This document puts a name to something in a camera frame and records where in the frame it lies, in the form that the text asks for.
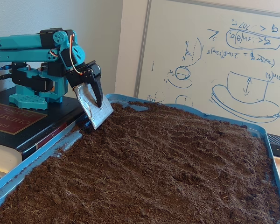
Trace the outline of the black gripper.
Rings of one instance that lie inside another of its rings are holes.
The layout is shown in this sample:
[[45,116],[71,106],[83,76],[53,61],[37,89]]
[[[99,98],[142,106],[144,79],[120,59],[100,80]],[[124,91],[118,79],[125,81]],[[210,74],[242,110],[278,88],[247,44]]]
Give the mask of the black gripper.
[[96,130],[113,112],[113,108],[103,95],[101,69],[96,61],[82,63],[77,67],[78,74],[72,70],[65,74],[76,97]]

